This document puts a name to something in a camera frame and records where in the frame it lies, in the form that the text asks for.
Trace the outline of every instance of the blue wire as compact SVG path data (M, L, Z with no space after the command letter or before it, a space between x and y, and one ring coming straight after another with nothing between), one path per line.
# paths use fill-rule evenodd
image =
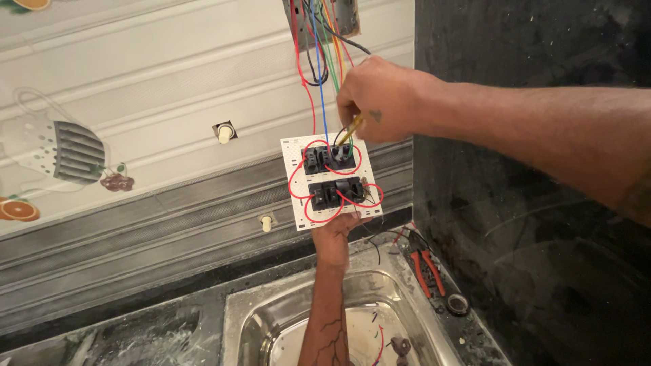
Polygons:
M316 25L316 20L314 20L314 2L310 0L310 8L312 9L312 24ZM316 45L316 68L319 69L319 80L322 80L321 78L321 61L320 61L320 56L319 56L319 40L316 37L316 26L312 27L314 28L314 44ZM321 92L321 110L323 111L324 114L324 130L325 130L325 141L327 142L328 146L330 146L330 141L327 139L327 124L326 124L326 102L324 101L324 84L319 83L319 91Z

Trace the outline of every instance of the screwdriver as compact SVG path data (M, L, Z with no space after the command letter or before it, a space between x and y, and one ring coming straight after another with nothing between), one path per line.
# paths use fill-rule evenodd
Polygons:
M353 118L353 122L348 126L348 132L346 132L344 137L341 140L339 140L339 142L337 143L337 146L339 146L339 147L343 146L343 144L346 143L346 140L348 140L348 138L353 134L353 132L355 132L357 127L363 121L364 121L364 117L362 117L361 113L356 115L355 118Z

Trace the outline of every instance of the tattoo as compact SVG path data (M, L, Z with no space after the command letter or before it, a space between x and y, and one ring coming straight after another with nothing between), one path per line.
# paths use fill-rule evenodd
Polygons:
M381 111L368 111L368 114L370 114L373 118L375 118L375 121L377 123L380 123L382 120L382 112Z
M344 301L343 301L344 289L342 289L341 292L342 292L342 301L341 301L341 313L340 313L339 318L337 318L337 319L335 319L335 320L333 320L333 321L331 321L329 323L324 324L323 328L321 328L321 331L324 331L325 328L328 327L328 326L333 326L335 324L339 324L339 329L337 330L337 336L334 339L330 340L330 342L328 342L327 345L325 345L325 346L318 349L318 351L316 352L316 358L315 358L314 362L312 362L313 366L316 366L316 364L317 364L317 362L319 360L319 356L321 354L321 351L326 351L329 348L332 348L332 358L331 358L331 361L330 361L330 364L332 366L335 366L335 365L339 365L339 366L346 365L346 366L348 366L348 364L349 364L348 360L346 360L346 362L343 363L342 360L340 360L339 357L337 356L337 343L341 339L342 335L343 335L344 351L345 351L345 354L348 354L348 337L347 337L346 329L344 329L344 325L343 325L343 321L342 321L342 319L346 315L346 313L345 313L346 312L346 307L344 306Z
M651 227L651 159L640 180L626 193L618 211L646 227Z

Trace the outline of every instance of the forearm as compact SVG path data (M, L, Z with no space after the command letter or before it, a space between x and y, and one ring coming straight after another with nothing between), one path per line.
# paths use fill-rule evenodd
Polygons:
M299 366L333 365L333 360L337 365L348 364L343 282L343 269L317 264Z
M650 179L650 90L436 88L414 132L497 150L650 224L648 204L637 215L626 206Z

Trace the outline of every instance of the orange pliers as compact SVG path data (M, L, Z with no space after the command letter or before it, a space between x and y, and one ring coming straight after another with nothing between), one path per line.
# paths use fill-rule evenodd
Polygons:
M434 279L436 280L436 287L439 288L439 292L441 293L441 296L445 296L445 289L443 288L443 281L441 280L441 274L439 273L439 270L436 269L436 266L434 266L434 263L430 258L430 252L425 247L425 243L422 242L422 239L419 236L414 235L413 233L409 234L409 242L411 244L411 247L414 249L414 252L409 256L411 257L411 259L413 259L414 266L416 267L416 278L418 278L418 282L421 284L421 288L422 291L425 293L425 296L427 296L427 298L431 298L432 294L430 293L430 289L428 289L427 285L425 284L425 279L422 278L421 258L425 260L425 263L427 263L427 267L429 267L430 271L432 271L432 274L434 274Z

